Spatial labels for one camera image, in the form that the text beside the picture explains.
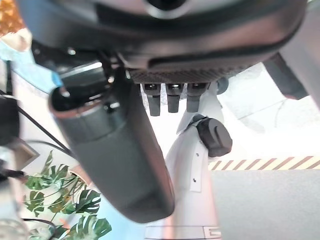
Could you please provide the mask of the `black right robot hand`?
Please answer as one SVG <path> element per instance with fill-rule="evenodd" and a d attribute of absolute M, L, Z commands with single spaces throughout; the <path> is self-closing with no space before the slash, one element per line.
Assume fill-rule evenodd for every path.
<path fill-rule="evenodd" d="M 177 112 L 210 157 L 231 150 L 203 106 L 221 79 L 267 60 L 289 42 L 306 0 L 19 0 L 35 62 L 62 85 L 49 110 L 84 170 L 125 217 L 150 223 L 174 215 L 179 185 L 196 183 L 164 158 L 149 116 Z"/>

